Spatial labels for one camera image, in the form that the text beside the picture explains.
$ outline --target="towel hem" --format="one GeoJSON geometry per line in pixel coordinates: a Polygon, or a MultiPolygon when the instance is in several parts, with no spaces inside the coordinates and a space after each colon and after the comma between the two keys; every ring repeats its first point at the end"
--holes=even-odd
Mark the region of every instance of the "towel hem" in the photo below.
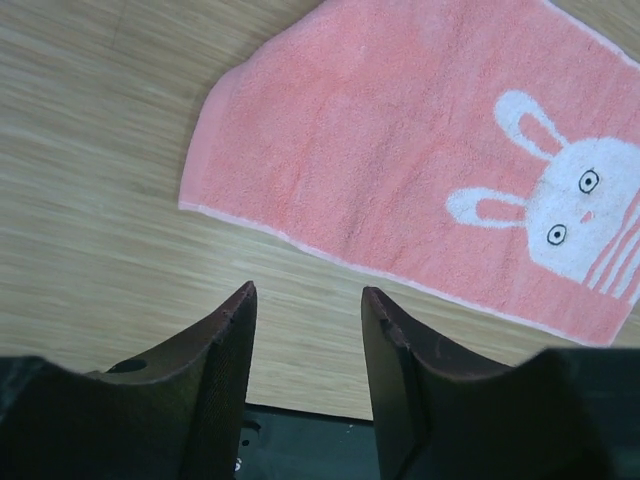
{"type": "Polygon", "coordinates": [[[315,247],[311,247],[303,242],[300,242],[292,237],[290,237],[289,235],[287,235],[284,232],[281,232],[279,230],[276,230],[274,228],[271,228],[267,225],[263,225],[261,223],[258,222],[254,222],[251,220],[247,220],[246,218],[242,218],[242,217],[236,217],[234,215],[230,215],[228,213],[224,213],[221,212],[219,210],[215,210],[213,208],[209,208],[209,207],[205,207],[203,205],[198,205],[198,204],[194,204],[194,203],[189,203],[186,201],[180,201],[178,204],[178,207],[180,210],[188,210],[188,211],[193,211],[193,212],[199,212],[199,213],[203,213],[209,217],[215,218],[217,220],[221,220],[223,222],[226,223],[231,223],[234,225],[238,225],[241,227],[246,227],[246,228],[250,228],[252,230],[257,230],[263,233],[267,233],[269,235],[272,235],[274,237],[279,238],[280,240],[283,240],[285,242],[287,242],[290,245],[293,245],[294,247],[296,247],[298,250],[301,250],[305,253],[308,253],[309,255],[313,255],[314,257],[318,257],[321,258],[323,260],[327,260],[331,263],[334,263],[336,265],[342,266],[342,267],[346,267],[350,270],[354,270],[356,272],[359,273],[364,273],[367,275],[372,275],[375,277],[379,277],[379,278],[384,278],[387,280],[391,280],[393,282],[396,283],[400,283],[402,285],[406,285],[408,287],[414,288],[416,290],[419,290],[421,292],[424,293],[428,293],[430,295],[434,295],[438,298],[441,298],[443,300],[452,302],[452,303],[456,303],[459,305],[462,305],[464,307],[473,309],[473,310],[478,310],[481,311],[483,313],[488,313],[490,315],[493,315],[495,317],[504,319],[504,320],[508,320],[510,322],[513,323],[517,323],[519,325],[524,325],[526,327],[530,327],[530,328],[534,328],[536,330],[541,330],[543,332],[546,333],[550,333],[551,335],[554,335],[556,337],[560,337],[560,338],[564,338],[565,340],[569,340],[575,343],[578,343],[580,345],[585,345],[585,346],[590,346],[590,347],[603,347],[603,346],[610,346],[613,341],[615,340],[618,332],[620,331],[620,329],[622,328],[622,324],[620,324],[616,330],[613,332],[612,335],[608,336],[605,340],[603,340],[602,343],[595,343],[595,342],[587,342],[582,338],[579,337],[575,337],[575,336],[571,336],[566,334],[565,332],[562,332],[560,330],[556,330],[554,328],[550,328],[547,325],[544,324],[540,324],[540,323],[536,323],[533,322],[531,320],[527,320],[521,317],[518,317],[516,315],[509,315],[503,312],[500,312],[498,310],[494,310],[492,308],[486,307],[484,305],[479,305],[473,302],[469,302],[466,300],[463,300],[459,297],[456,297],[454,295],[449,295],[447,293],[441,292],[440,290],[434,289],[434,288],[429,288],[426,287],[418,282],[414,282],[412,280],[397,276],[397,275],[393,275],[391,273],[388,272],[384,272],[381,270],[376,270],[373,268],[369,268],[369,267],[365,267],[363,265],[358,265],[358,264],[354,264],[354,263],[349,263],[346,262],[342,259],[340,259],[339,257],[336,257],[334,255],[328,254],[326,252],[323,252],[322,250],[319,250],[315,247]]]}
{"type": "Polygon", "coordinates": [[[588,33],[589,35],[594,37],[598,41],[598,43],[600,43],[600,45],[602,45],[602,46],[608,48],[609,50],[611,50],[611,52],[613,52],[615,55],[617,55],[627,65],[630,65],[631,67],[634,67],[634,68],[640,70],[640,63],[637,62],[636,60],[634,60],[633,58],[631,58],[627,52],[625,52],[622,48],[620,48],[618,45],[616,45],[612,40],[610,40],[609,38],[605,37],[603,34],[598,32],[597,30],[595,30],[591,26],[587,25],[582,20],[574,17],[570,13],[564,11],[563,9],[558,7],[557,5],[553,4],[551,2],[551,0],[542,0],[542,2],[550,10],[552,10],[556,14],[564,16],[572,25],[578,27],[583,32],[588,33]]]}

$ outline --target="rabbit nose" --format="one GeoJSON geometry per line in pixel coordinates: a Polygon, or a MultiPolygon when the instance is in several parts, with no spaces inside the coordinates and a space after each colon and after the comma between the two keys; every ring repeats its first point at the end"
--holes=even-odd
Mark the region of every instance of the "rabbit nose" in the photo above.
{"type": "Polygon", "coordinates": [[[593,220],[593,212],[589,210],[587,213],[584,214],[584,216],[582,217],[582,220],[580,220],[580,223],[587,223],[591,220],[593,220]]]}

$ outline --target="rabbit ear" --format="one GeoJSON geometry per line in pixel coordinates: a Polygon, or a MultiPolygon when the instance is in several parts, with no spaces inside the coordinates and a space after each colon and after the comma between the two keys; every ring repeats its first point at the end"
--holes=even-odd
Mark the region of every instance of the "rabbit ear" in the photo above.
{"type": "Polygon", "coordinates": [[[524,221],[518,220],[494,220],[490,218],[480,218],[478,216],[478,203],[482,200],[497,200],[499,202],[525,206],[525,199],[511,195],[509,193],[498,192],[489,188],[461,188],[453,192],[447,200],[447,210],[463,225],[473,225],[485,228],[512,228],[524,227],[524,221]]]}
{"type": "Polygon", "coordinates": [[[556,126],[544,113],[542,107],[533,98],[520,90],[508,90],[497,101],[494,110],[496,122],[509,139],[526,149],[532,155],[552,161],[553,155],[543,151],[536,143],[525,137],[520,130],[520,120],[526,114],[533,116],[549,134],[563,147],[569,145],[566,138],[558,133],[556,126]]]}

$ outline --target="black base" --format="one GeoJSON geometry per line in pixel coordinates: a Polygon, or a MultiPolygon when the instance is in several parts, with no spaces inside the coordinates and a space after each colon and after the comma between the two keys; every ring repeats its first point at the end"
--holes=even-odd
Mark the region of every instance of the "black base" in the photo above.
{"type": "Polygon", "coordinates": [[[247,404],[236,480],[378,480],[373,423],[247,404]]]}

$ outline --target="screw hole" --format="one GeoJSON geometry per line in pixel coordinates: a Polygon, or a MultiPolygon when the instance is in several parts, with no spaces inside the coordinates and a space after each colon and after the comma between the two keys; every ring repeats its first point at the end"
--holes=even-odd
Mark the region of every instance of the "screw hole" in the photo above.
{"type": "Polygon", "coordinates": [[[107,370],[107,373],[129,373],[137,372],[147,366],[147,362],[141,358],[130,358],[123,362],[116,363],[113,367],[107,370]]]}

